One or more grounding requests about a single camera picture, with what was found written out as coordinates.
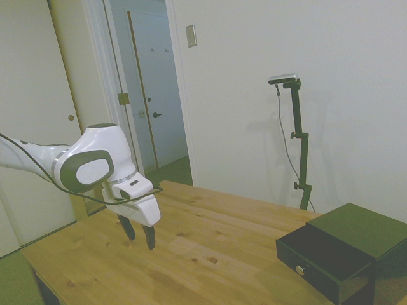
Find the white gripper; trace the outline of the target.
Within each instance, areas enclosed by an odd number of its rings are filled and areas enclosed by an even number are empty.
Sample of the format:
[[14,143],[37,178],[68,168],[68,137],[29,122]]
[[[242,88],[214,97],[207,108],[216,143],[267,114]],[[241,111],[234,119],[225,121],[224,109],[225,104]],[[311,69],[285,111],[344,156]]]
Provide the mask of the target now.
[[112,212],[117,213],[119,222],[130,241],[135,240],[135,231],[130,222],[134,220],[142,224],[146,237],[146,243],[150,250],[156,246],[154,225],[160,220],[161,214],[158,202],[154,195],[149,194],[151,187],[113,187],[108,191],[107,187],[102,190],[104,201]]

